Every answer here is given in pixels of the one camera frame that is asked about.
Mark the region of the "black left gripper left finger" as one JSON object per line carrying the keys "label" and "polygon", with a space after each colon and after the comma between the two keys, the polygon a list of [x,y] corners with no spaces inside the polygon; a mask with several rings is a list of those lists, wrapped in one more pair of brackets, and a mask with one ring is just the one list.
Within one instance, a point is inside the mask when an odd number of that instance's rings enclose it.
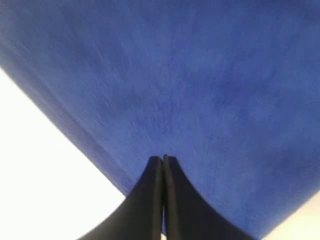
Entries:
{"label": "black left gripper left finger", "polygon": [[149,158],[140,179],[103,222],[81,240],[160,240],[163,224],[163,161]]}

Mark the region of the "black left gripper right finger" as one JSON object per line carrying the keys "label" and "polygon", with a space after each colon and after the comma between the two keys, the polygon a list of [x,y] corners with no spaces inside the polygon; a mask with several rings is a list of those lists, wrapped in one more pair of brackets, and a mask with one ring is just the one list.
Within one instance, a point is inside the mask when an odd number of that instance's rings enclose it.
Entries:
{"label": "black left gripper right finger", "polygon": [[174,156],[163,157],[164,224],[168,240],[253,240],[198,193]]}

